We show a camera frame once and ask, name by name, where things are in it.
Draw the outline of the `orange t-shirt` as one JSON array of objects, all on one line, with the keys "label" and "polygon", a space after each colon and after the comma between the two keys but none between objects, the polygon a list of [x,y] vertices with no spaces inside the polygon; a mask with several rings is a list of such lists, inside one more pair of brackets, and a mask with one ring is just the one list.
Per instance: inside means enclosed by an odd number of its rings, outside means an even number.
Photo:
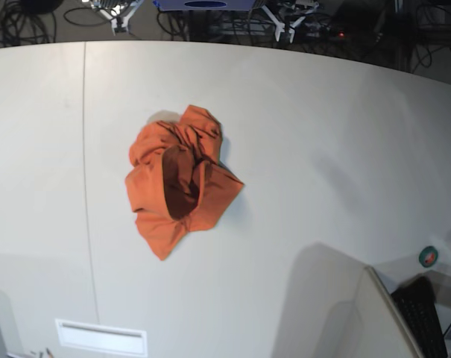
[{"label": "orange t-shirt", "polygon": [[125,178],[136,227],[165,260],[188,233],[215,227],[244,184],[220,162],[221,123],[190,105],[176,122],[146,125],[129,150]]}]

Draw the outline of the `white table partition panel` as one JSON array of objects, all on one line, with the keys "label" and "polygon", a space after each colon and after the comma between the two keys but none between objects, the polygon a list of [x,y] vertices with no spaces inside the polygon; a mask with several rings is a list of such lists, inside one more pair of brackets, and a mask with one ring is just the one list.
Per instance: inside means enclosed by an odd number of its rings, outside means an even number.
[{"label": "white table partition panel", "polygon": [[421,357],[375,271],[326,270],[290,288],[273,357]]}]

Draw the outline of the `black keyboard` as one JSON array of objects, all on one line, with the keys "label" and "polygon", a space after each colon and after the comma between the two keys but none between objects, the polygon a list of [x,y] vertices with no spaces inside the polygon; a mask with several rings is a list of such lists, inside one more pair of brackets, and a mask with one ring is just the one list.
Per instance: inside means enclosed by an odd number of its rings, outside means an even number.
[{"label": "black keyboard", "polygon": [[435,293],[427,277],[400,286],[391,297],[425,357],[446,358],[447,348],[435,308]]}]

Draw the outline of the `blue box with oval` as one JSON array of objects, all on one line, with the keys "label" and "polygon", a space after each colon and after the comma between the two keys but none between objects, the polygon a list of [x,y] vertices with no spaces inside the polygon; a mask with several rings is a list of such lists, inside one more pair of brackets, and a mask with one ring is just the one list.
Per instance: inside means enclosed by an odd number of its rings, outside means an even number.
[{"label": "blue box with oval", "polygon": [[156,0],[153,1],[160,10],[236,10],[249,11],[260,8],[266,1],[259,0]]}]

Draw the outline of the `green tape roll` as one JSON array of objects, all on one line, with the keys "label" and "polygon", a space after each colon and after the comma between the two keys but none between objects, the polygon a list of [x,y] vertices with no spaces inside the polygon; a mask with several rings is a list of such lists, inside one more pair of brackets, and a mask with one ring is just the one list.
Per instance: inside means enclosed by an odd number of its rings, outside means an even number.
[{"label": "green tape roll", "polygon": [[418,262],[424,268],[430,268],[438,261],[438,250],[434,246],[426,246],[418,256]]}]

